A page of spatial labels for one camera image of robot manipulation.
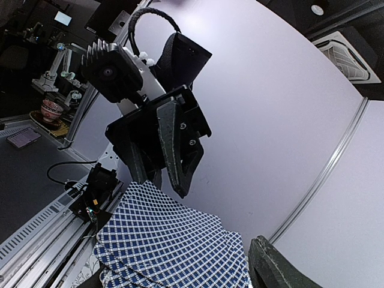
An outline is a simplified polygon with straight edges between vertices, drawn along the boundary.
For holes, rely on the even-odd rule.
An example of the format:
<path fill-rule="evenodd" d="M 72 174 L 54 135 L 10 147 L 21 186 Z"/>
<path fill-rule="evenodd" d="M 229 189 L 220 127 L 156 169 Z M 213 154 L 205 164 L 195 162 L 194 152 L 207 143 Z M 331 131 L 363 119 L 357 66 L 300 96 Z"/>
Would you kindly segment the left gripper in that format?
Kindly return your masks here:
<path fill-rule="evenodd" d="M 167 169 L 173 190 L 185 198 L 203 157 L 199 139 L 211 129 L 193 95 L 182 85 L 117 119 L 105 135 L 134 181 L 162 187 Z"/>

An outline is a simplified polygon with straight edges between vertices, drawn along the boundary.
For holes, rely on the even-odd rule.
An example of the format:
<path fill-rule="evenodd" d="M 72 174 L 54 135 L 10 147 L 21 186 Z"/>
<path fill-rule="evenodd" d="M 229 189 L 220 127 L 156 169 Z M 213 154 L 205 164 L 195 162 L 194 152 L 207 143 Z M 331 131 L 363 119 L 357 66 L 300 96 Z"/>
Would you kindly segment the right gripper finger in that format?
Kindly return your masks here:
<path fill-rule="evenodd" d="M 251 240 L 248 264 L 253 287 L 309 287 L 309 279 L 262 235 Z"/>

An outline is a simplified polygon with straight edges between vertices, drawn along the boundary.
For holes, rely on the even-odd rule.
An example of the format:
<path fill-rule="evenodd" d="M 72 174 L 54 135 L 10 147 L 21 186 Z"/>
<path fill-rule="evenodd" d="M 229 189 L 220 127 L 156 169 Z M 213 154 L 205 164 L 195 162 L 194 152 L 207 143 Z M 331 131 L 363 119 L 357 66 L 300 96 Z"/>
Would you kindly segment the blue playing card deck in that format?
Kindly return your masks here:
<path fill-rule="evenodd" d="M 242 237 L 153 183 L 132 182 L 97 234 L 103 287 L 248 287 Z"/>

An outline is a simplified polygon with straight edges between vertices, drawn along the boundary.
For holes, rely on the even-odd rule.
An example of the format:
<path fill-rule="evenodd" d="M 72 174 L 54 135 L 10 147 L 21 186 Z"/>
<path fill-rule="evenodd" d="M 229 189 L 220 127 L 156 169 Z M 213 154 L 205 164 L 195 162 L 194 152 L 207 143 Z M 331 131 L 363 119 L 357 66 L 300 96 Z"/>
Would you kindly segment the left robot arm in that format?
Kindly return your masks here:
<path fill-rule="evenodd" d="M 174 28 L 157 61 L 136 44 L 136 24 L 145 14 L 158 15 Z M 185 197 L 204 154 L 200 139 L 212 134 L 192 91 L 211 54 L 183 35 L 168 14 L 150 7 L 130 17 L 127 38 L 129 47 L 103 40 L 89 45 L 82 74 L 121 111 L 105 135 L 132 179 L 161 185 L 166 169 L 173 190 Z"/>

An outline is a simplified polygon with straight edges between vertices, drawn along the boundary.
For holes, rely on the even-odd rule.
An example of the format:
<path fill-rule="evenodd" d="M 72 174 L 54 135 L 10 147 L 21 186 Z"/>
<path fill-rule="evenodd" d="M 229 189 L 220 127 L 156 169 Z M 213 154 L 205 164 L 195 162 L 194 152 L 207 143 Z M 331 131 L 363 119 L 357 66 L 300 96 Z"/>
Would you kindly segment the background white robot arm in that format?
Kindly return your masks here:
<path fill-rule="evenodd" d="M 65 101 L 65 106 L 70 106 L 71 100 L 81 99 L 81 90 L 86 90 L 88 85 L 81 83 L 76 79 L 76 74 L 70 71 L 71 59 L 73 52 L 84 55 L 86 49 L 75 43 L 56 45 L 57 54 L 49 70 L 44 72 L 39 79 L 32 79 L 32 87 L 41 93 L 58 92 L 59 89 L 55 86 L 55 81 L 58 76 L 69 82 L 75 89 L 71 90 Z"/>

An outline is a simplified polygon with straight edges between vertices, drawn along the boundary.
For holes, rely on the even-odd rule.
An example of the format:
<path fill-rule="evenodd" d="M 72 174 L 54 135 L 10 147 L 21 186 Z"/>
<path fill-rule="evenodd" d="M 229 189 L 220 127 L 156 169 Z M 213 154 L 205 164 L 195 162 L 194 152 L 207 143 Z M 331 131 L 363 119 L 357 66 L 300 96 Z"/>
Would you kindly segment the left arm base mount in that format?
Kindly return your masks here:
<path fill-rule="evenodd" d="M 115 198 L 121 185 L 116 170 L 108 170 L 98 162 L 88 174 L 85 184 L 77 189 L 75 200 L 68 209 L 85 223 L 97 224 L 102 206 Z"/>

